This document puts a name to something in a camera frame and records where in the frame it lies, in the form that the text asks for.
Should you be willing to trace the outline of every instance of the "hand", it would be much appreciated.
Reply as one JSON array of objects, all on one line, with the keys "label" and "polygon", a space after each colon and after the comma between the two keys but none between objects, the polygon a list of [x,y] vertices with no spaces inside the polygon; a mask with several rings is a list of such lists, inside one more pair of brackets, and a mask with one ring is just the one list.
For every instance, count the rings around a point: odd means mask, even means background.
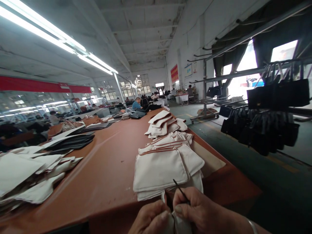
[{"label": "hand", "polygon": [[[197,188],[183,188],[182,191],[191,205],[184,203],[186,199],[177,189],[173,207],[177,216],[196,225],[196,233],[254,233],[247,218],[218,205]],[[269,233],[256,223],[254,225],[259,234]]]},{"label": "hand", "polygon": [[221,233],[220,229],[223,225],[220,222],[224,220],[222,215],[225,208],[211,201],[195,187],[183,188],[182,191],[191,205],[184,203],[186,199],[177,189],[173,198],[173,207],[177,216],[193,222],[197,232]]},{"label": "hand", "polygon": [[161,200],[143,206],[128,234],[159,234],[168,224],[170,209]]}]

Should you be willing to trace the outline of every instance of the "poster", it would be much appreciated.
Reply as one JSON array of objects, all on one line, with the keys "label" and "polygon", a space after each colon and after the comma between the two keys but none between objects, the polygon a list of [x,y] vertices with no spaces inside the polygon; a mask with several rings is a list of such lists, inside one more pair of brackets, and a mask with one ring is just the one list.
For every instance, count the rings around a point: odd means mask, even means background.
[{"label": "poster", "polygon": [[172,81],[172,84],[174,84],[178,80],[179,80],[178,65],[175,65],[173,67],[173,69],[171,69],[171,81]]},{"label": "poster", "polygon": [[189,77],[193,74],[193,70],[192,70],[192,64],[188,64],[185,68],[184,68],[184,77]]}]

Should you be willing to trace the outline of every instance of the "yellow floor line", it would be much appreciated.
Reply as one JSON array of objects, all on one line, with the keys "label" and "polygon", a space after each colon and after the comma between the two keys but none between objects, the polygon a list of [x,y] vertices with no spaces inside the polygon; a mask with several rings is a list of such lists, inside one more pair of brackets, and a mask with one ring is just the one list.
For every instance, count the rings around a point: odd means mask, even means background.
[{"label": "yellow floor line", "polygon": [[[216,127],[214,127],[214,126],[208,124],[208,123],[205,122],[205,121],[198,120],[198,122],[203,123],[204,125],[208,126],[209,128],[211,128],[211,129],[213,129],[213,130],[215,130],[215,131],[220,132],[219,129],[217,129]],[[234,140],[234,141],[238,141],[237,139],[231,137],[230,135],[226,135],[226,136],[229,137],[230,139]],[[250,147],[249,149],[251,149],[251,150],[254,151],[254,152],[257,152],[257,151],[256,151],[255,149],[253,149],[252,147]],[[290,166],[290,165],[288,165],[288,164],[282,162],[281,160],[278,160],[278,159],[276,159],[276,158],[273,158],[272,156],[267,156],[266,158],[269,159],[269,160],[272,161],[272,162],[275,162],[277,165],[279,165],[279,166],[285,168],[286,170],[290,171],[291,173],[300,172],[300,170],[298,170],[297,168],[294,168],[294,167],[292,167],[292,166]]]}]

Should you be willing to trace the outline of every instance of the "red sign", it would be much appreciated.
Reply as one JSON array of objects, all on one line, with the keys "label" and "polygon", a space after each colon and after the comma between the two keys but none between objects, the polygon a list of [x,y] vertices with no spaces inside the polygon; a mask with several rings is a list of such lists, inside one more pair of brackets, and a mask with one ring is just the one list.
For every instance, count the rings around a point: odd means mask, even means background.
[{"label": "red sign", "polygon": [[179,80],[178,65],[175,65],[173,67],[173,69],[171,69],[171,81],[172,81],[172,84],[174,84],[178,80]]}]

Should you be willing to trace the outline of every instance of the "person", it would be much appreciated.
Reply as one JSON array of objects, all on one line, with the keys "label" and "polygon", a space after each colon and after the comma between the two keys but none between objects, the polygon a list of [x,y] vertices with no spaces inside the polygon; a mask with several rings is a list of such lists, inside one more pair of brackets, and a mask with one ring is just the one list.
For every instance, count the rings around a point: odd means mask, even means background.
[{"label": "person", "polygon": [[[269,233],[244,216],[230,211],[210,200],[195,187],[182,189],[191,205],[180,190],[176,190],[173,207],[177,216],[194,223],[193,233]],[[161,200],[143,206],[128,234],[163,233],[171,211]]]},{"label": "person", "polygon": [[154,101],[157,101],[158,98],[159,98],[159,96],[158,96],[157,92],[155,92],[155,93],[153,94],[153,96],[152,96],[152,99],[153,99]]},{"label": "person", "polygon": [[99,107],[98,107],[96,104],[92,104],[92,108],[93,108],[94,110],[98,110],[98,109],[99,109]]},{"label": "person", "polygon": [[188,95],[189,95],[188,97],[194,96],[194,94],[193,94],[193,89],[192,89],[192,85],[189,85],[189,86],[188,86],[187,91],[188,91]]},{"label": "person", "polygon": [[51,121],[53,125],[58,125],[61,119],[56,117],[55,115],[56,115],[56,111],[51,111],[49,120]]},{"label": "person", "polygon": [[141,102],[141,98],[137,97],[134,103],[132,104],[132,109],[134,110],[135,108],[142,109],[143,107],[141,107],[140,102]]}]

